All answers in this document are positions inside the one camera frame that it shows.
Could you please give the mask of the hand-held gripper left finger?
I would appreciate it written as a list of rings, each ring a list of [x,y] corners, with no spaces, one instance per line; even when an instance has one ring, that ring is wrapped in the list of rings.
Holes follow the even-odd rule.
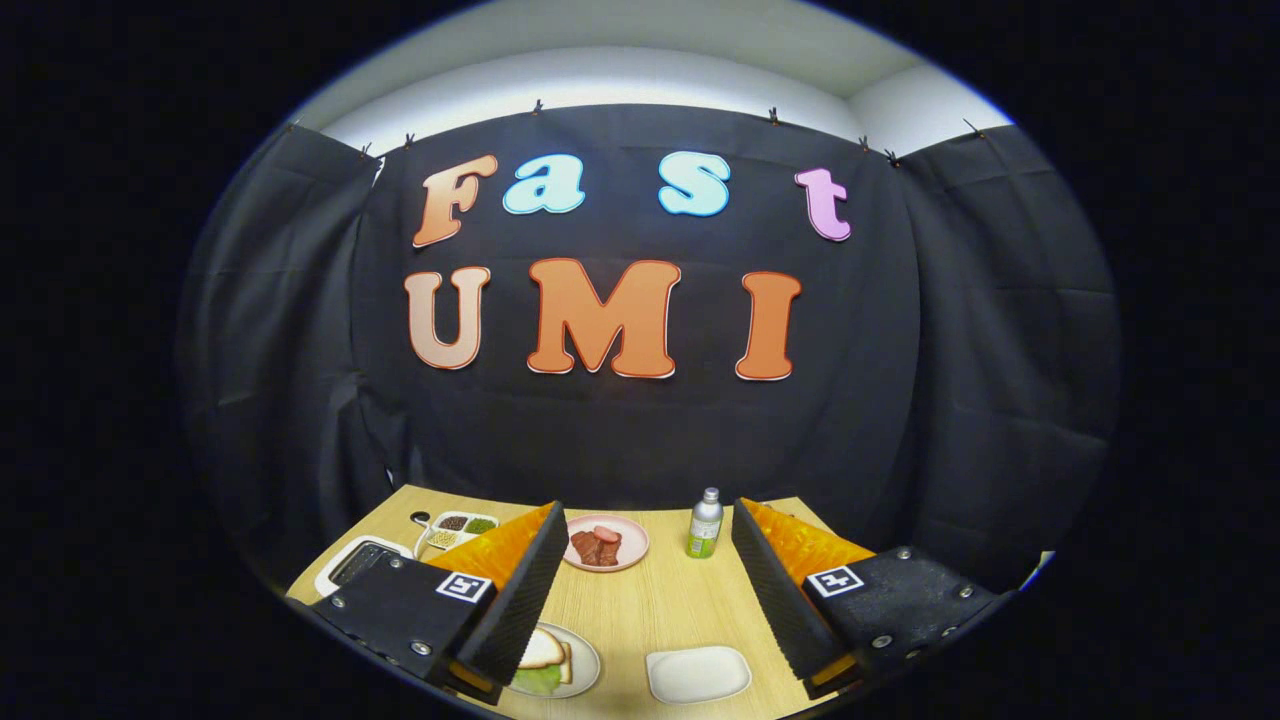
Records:
[[[412,683],[497,705],[570,541],[553,501],[443,555],[392,551],[308,605],[329,635]]]

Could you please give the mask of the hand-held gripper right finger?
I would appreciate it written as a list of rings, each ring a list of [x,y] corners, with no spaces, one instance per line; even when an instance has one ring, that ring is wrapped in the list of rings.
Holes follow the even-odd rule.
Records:
[[[745,497],[733,505],[732,542],[813,700],[896,680],[1006,603],[922,550],[874,553]]]

